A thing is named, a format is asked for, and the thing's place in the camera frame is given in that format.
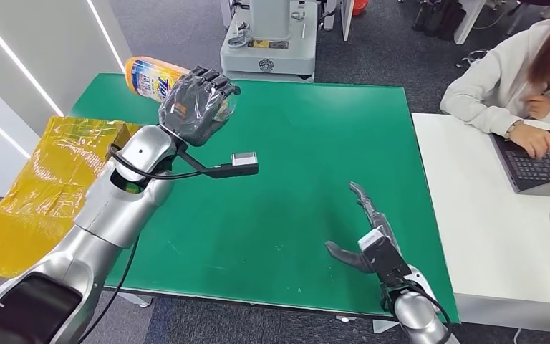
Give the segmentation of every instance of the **woman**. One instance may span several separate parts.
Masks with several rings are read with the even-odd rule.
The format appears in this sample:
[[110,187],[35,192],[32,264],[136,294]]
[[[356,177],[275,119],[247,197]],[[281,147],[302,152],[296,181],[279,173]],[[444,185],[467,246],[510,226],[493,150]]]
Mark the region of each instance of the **woman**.
[[550,123],[550,19],[500,43],[446,90],[442,110],[512,140],[532,158],[550,152],[550,133],[522,118]]

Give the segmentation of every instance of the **white machine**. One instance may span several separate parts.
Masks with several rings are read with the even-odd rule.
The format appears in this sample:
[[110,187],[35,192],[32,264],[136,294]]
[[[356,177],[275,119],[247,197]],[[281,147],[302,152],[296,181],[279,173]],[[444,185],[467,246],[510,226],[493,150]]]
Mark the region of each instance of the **white machine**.
[[236,80],[312,82],[318,11],[312,1],[251,0],[237,6],[220,51]]

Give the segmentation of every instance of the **chair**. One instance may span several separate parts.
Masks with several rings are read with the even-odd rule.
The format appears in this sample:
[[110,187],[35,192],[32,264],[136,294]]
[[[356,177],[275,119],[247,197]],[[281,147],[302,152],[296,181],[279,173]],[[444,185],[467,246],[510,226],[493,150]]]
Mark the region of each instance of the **chair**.
[[470,52],[467,57],[464,57],[459,63],[456,64],[457,68],[471,67],[474,62],[477,62],[485,57],[490,50],[476,50]]
[[508,13],[509,16],[516,16],[513,24],[509,27],[509,30],[507,30],[508,36],[511,36],[516,31],[516,27],[520,24],[520,21],[526,14],[528,6],[530,5],[550,6],[550,0],[518,0],[518,6]]

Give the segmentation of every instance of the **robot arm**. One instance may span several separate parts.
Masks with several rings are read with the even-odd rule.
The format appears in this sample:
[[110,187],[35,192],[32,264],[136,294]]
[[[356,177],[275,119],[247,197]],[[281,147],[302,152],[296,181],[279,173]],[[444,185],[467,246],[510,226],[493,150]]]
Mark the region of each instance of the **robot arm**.
[[[85,205],[60,243],[21,275],[0,286],[0,343],[77,343],[92,319],[106,277],[123,249],[137,241],[175,179],[258,173],[255,153],[206,168],[186,153],[228,120],[240,90],[213,70],[182,77],[159,108],[159,125],[141,128],[87,190]],[[196,168],[174,175],[176,157]]]
[[350,184],[370,221],[372,230],[357,243],[361,253],[341,249],[326,242],[328,252],[339,261],[361,272],[376,274],[381,282],[382,308],[397,318],[414,344],[458,344],[450,329],[439,320],[441,311],[431,286],[422,273],[402,258],[395,236],[385,215],[376,211],[363,188]]

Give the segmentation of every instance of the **laptop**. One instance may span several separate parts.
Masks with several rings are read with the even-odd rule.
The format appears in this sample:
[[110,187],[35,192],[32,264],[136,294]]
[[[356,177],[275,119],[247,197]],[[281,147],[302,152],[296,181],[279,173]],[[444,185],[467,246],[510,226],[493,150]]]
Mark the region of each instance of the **laptop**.
[[550,153],[535,160],[519,145],[498,135],[491,137],[515,192],[550,196]]

